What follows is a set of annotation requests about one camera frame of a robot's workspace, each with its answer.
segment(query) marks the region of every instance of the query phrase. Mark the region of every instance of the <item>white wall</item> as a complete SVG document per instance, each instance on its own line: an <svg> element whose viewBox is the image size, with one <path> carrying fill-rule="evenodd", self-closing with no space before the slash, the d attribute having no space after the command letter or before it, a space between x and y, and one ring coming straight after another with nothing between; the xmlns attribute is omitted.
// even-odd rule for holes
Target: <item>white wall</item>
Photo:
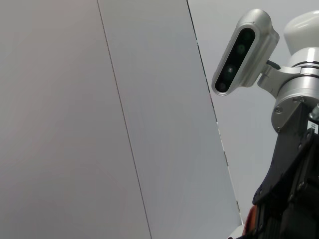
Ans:
<svg viewBox="0 0 319 239"><path fill-rule="evenodd" d="M0 237L149 239L95 0L0 2Z"/></svg>
<svg viewBox="0 0 319 239"><path fill-rule="evenodd" d="M188 0L209 86L238 19L250 9L266 11L280 35L271 60L285 65L289 58L283 30L294 17L319 8L317 0ZM241 215L245 220L252 198L269 169L277 134L271 125L275 99L255 85L227 97L212 93Z"/></svg>
<svg viewBox="0 0 319 239"><path fill-rule="evenodd" d="M99 0L153 239L241 222L186 0Z"/></svg>

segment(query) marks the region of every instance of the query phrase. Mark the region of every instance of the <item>camera housing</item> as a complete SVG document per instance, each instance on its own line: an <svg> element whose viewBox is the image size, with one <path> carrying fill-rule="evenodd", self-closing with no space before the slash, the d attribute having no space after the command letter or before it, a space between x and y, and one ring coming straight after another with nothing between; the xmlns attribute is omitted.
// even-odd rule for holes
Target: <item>camera housing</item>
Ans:
<svg viewBox="0 0 319 239"><path fill-rule="evenodd" d="M278 41L279 34L266 12L253 9L243 15L213 76L213 91L225 96L238 87L252 86Z"/></svg>

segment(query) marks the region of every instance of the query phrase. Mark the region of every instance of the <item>white panel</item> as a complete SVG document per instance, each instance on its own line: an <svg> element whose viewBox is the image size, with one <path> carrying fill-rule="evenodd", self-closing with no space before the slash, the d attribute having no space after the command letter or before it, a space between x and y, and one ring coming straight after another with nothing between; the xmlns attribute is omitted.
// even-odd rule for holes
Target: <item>white panel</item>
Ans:
<svg viewBox="0 0 319 239"><path fill-rule="evenodd" d="M0 2L0 235L149 239L94 0Z"/></svg>
<svg viewBox="0 0 319 239"><path fill-rule="evenodd" d="M153 239L241 222L185 0L100 0Z"/></svg>
<svg viewBox="0 0 319 239"><path fill-rule="evenodd" d="M237 21L245 12L260 8L270 15L281 38L270 59L285 65L290 56L283 36L285 25L299 14L319 8L317 0L189 0L189 5L209 86ZM277 134L271 125L275 99L257 85L240 88L227 97L212 93L212 99L236 198L246 219L276 143Z"/></svg>

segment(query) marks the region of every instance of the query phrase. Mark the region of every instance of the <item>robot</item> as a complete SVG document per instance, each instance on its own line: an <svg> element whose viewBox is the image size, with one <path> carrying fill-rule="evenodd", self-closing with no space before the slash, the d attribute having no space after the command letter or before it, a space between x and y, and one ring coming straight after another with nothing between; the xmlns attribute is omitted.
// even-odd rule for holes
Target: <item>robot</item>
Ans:
<svg viewBox="0 0 319 239"><path fill-rule="evenodd" d="M269 15L243 15L213 76L226 96L258 86L275 99L271 121L278 133L269 171L253 196L255 229L241 239L319 238L319 10L290 21L284 36L288 67L269 61L279 35Z"/></svg>

